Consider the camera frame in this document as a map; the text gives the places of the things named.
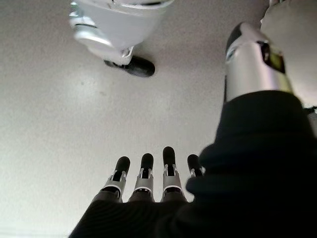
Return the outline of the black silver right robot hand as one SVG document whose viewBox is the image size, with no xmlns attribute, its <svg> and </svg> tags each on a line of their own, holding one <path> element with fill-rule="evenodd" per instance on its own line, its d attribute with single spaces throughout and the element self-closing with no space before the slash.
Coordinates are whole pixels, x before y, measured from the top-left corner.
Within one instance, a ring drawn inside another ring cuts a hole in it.
<svg viewBox="0 0 317 238">
<path fill-rule="evenodd" d="M 186 200 L 174 150 L 166 147 L 161 202 L 153 200 L 151 154 L 122 202 L 130 160 L 121 157 L 71 237 L 316 237 L 317 139 L 281 52 L 242 22 L 228 38 L 225 64 L 214 143 L 187 159 L 194 200 Z"/>
</svg>

